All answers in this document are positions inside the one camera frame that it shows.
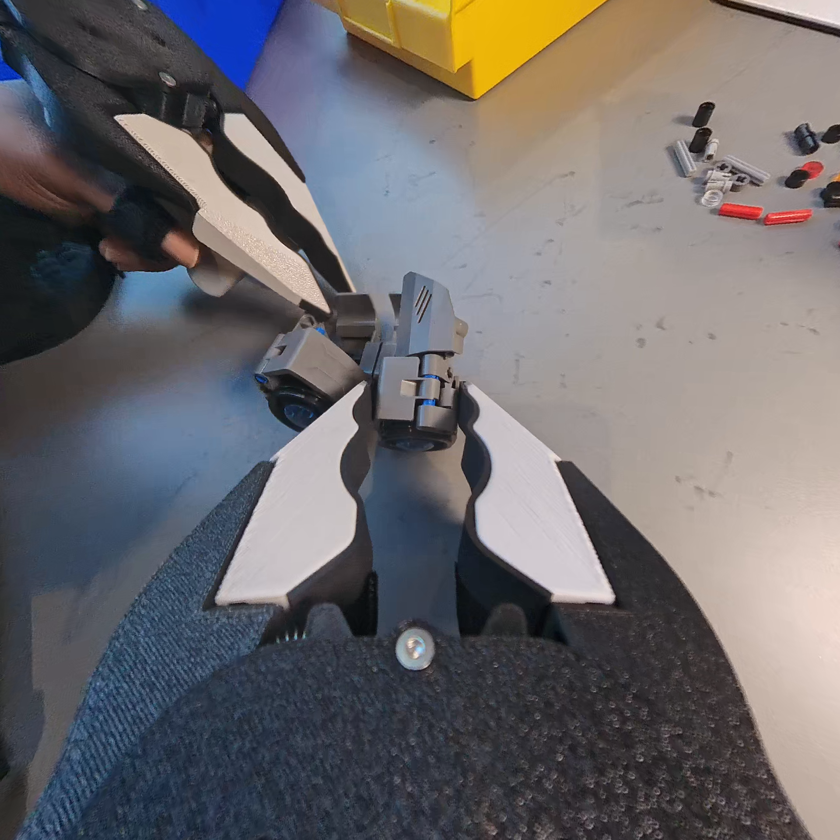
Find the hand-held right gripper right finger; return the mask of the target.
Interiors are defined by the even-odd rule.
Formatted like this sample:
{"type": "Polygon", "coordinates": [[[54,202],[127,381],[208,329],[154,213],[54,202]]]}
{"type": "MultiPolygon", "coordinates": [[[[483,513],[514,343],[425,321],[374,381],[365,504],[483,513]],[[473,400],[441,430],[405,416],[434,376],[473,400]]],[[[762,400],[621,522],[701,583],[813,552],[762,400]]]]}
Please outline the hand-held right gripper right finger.
{"type": "Polygon", "coordinates": [[[493,622],[542,634],[552,609],[613,609],[616,594],[575,505],[561,457],[471,383],[461,386],[469,485],[456,560],[461,634],[493,622]]]}

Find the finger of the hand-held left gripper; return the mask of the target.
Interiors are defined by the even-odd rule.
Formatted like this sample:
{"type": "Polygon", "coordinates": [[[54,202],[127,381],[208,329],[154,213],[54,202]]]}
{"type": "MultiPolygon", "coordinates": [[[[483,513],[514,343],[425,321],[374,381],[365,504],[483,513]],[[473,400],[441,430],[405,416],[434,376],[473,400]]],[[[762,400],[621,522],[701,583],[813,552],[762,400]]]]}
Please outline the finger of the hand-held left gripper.
{"type": "Polygon", "coordinates": [[[228,188],[188,132],[141,113],[115,120],[196,200],[192,232],[201,244],[293,305],[329,314],[307,261],[283,245],[265,219],[228,188]]]}
{"type": "Polygon", "coordinates": [[[211,160],[226,185],[265,223],[273,244],[303,256],[336,293],[355,292],[297,163],[271,129],[266,137],[243,112],[222,112],[211,160]]]}

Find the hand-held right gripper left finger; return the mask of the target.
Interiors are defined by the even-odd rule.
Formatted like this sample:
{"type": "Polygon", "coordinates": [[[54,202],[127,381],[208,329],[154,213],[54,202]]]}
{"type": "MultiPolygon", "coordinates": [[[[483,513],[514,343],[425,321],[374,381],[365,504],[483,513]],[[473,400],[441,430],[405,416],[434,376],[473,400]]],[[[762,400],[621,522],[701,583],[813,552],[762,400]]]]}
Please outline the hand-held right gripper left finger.
{"type": "Polygon", "coordinates": [[[378,582],[361,489],[371,471],[372,395],[356,385],[269,462],[205,607],[267,606],[299,629],[338,607],[355,636],[374,636],[378,582]]]}

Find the grey toy brick wing assembly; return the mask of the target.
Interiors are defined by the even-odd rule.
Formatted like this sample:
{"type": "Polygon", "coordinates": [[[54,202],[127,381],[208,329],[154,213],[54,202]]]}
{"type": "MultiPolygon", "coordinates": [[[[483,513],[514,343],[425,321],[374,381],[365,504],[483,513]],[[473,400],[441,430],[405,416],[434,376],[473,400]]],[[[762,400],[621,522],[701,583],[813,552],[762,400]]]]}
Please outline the grey toy brick wing assembly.
{"type": "Polygon", "coordinates": [[[255,381],[281,423],[300,432],[360,383],[375,382],[396,346],[399,292],[344,292],[328,297],[327,317],[304,314],[279,334],[255,381]]]}

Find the person's left forearm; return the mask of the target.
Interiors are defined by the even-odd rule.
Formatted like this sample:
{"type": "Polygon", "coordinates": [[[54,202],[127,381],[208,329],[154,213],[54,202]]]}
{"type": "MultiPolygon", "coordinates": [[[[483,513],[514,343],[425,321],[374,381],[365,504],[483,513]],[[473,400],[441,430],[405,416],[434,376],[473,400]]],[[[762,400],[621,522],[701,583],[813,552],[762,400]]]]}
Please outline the person's left forearm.
{"type": "Polygon", "coordinates": [[[99,222],[1,199],[1,364],[68,341],[108,302],[118,271],[99,252],[99,222]]]}

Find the grey desk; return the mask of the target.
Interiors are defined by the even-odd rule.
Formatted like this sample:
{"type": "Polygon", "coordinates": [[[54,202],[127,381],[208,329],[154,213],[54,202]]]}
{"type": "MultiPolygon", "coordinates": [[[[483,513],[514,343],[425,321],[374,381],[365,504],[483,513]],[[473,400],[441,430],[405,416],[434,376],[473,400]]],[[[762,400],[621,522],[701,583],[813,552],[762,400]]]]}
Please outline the grey desk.
{"type": "MultiPolygon", "coordinates": [[[[678,118],[776,174],[838,123],[838,38],[713,2],[608,2],[477,101],[285,2],[249,95],[357,288],[415,270],[461,374],[661,552],[738,671],[814,838],[838,838],[838,216],[710,215],[678,118]]],[[[290,433],[251,379],[291,310],[128,275],[2,369],[2,838],[43,790],[113,629],[290,433]]]]}

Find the blue storage bin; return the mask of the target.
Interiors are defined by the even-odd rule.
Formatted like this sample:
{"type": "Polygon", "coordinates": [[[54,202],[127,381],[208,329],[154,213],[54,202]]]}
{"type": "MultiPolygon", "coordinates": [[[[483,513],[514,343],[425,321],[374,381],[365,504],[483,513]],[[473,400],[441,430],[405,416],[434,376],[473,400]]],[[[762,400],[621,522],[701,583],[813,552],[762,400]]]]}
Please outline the blue storage bin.
{"type": "Polygon", "coordinates": [[[239,88],[246,89],[282,1],[155,1],[239,88]]]}

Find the yellow storage bin with ledge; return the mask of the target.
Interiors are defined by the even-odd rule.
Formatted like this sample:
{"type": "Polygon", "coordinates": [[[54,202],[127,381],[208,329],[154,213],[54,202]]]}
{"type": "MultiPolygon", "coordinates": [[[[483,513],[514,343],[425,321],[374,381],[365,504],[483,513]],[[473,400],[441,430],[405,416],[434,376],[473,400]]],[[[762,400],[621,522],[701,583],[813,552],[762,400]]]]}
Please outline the yellow storage bin with ledge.
{"type": "Polygon", "coordinates": [[[346,32],[477,100],[603,1],[320,1],[346,32]]]}

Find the pile of small brick parts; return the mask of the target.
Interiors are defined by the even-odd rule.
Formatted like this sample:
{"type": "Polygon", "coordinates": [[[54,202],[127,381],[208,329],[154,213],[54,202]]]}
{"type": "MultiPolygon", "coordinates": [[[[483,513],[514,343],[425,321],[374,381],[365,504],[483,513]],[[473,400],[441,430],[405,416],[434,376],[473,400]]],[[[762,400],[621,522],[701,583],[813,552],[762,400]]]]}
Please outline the pile of small brick parts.
{"type": "Polygon", "coordinates": [[[808,224],[818,214],[838,216],[838,167],[825,158],[838,148],[838,122],[818,129],[805,121],[783,133],[795,163],[776,175],[721,148],[711,125],[716,109],[714,101],[702,101],[678,118],[690,135],[666,146],[668,162],[691,187],[696,205],[712,216],[764,228],[808,224]]]}

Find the white rounded flat plate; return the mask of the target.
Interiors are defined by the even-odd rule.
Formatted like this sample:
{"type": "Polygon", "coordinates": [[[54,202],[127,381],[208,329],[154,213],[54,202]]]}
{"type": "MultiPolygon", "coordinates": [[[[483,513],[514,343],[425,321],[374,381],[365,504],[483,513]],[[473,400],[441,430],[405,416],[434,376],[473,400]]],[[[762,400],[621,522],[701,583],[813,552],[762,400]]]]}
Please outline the white rounded flat plate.
{"type": "Polygon", "coordinates": [[[839,36],[839,1],[716,1],[716,3],[839,36]]]}

